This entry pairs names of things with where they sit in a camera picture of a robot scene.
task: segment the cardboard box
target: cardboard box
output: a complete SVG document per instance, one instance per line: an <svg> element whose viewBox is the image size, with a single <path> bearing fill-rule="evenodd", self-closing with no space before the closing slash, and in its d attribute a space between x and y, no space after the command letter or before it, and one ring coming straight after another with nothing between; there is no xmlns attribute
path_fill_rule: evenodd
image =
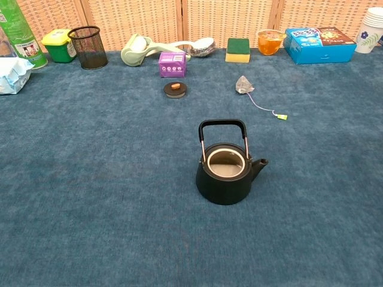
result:
<svg viewBox="0 0 383 287"><path fill-rule="evenodd" d="M185 78L186 53L162 52L158 62L162 78Z"/></svg>
<svg viewBox="0 0 383 287"><path fill-rule="evenodd" d="M283 42L296 64L349 62L356 43L336 27L286 29Z"/></svg>

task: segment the blue box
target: blue box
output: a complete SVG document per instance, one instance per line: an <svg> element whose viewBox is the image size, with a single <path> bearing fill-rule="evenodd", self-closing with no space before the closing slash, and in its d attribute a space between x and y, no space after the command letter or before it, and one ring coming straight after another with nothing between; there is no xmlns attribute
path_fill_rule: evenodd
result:
<svg viewBox="0 0 383 287"><path fill-rule="evenodd" d="M335 27L286 29L283 45L296 64L349 62L356 43Z"/></svg>

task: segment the sponge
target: sponge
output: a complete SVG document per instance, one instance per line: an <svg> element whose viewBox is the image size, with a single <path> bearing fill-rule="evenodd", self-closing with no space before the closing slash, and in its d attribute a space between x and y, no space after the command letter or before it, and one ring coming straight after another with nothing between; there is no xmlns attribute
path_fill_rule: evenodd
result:
<svg viewBox="0 0 383 287"><path fill-rule="evenodd" d="M229 38L226 48L226 62L250 62L250 42L245 38Z"/></svg>

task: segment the black teapot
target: black teapot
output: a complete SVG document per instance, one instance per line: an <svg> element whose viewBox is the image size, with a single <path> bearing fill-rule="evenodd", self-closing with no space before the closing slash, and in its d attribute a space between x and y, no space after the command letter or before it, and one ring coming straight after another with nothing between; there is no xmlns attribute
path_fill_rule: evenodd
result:
<svg viewBox="0 0 383 287"><path fill-rule="evenodd" d="M203 128L233 124L241 128L245 149L232 143L216 143L205 149ZM199 125L199 140L202 156L198 165L196 185L199 192L209 201L230 205L240 202L250 192L251 183L269 162L261 158L252 161L248 152L247 133L241 120L206 120Z"/></svg>

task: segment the metal handle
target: metal handle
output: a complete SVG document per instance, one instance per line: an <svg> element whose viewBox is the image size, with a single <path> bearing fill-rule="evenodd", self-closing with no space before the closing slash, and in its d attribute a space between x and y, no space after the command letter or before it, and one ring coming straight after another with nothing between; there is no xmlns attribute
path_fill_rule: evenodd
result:
<svg viewBox="0 0 383 287"><path fill-rule="evenodd" d="M201 124L199 125L198 134L199 134L199 141L201 142L201 146L202 146L203 161L206 162L205 147L203 145L203 128L206 126L218 126L223 124L233 124L241 128L242 138L245 141L246 158L249 159L249 147L247 144L247 133L246 133L245 123L237 119L222 119L222 120L206 120L201 122Z"/></svg>

